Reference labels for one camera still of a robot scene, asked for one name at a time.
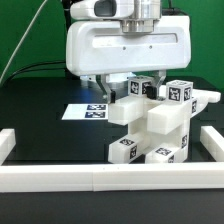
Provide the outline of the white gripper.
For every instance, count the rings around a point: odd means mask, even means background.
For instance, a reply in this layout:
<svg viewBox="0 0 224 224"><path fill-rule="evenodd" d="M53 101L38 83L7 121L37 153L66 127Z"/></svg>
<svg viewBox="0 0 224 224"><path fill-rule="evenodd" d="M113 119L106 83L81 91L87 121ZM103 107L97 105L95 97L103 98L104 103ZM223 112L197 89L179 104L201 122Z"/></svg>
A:
<svg viewBox="0 0 224 224"><path fill-rule="evenodd" d="M115 102L116 92L106 74L154 71L146 95L157 99L165 70L185 68L191 60L189 26L187 16L164 16L151 33L124 33L118 21L76 22L67 34L66 66L77 76L97 75L108 104Z"/></svg>

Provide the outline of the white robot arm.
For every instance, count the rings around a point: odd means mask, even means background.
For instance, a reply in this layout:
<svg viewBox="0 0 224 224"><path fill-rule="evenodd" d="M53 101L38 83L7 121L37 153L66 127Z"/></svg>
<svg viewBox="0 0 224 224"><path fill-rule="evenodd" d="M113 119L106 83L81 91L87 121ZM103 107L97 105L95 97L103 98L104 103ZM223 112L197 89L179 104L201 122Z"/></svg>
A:
<svg viewBox="0 0 224 224"><path fill-rule="evenodd" d="M190 19L163 10L161 0L82 0L70 14L76 22L67 33L66 67L94 75L109 103L108 75L157 71L162 82L167 70L190 62Z"/></svg>

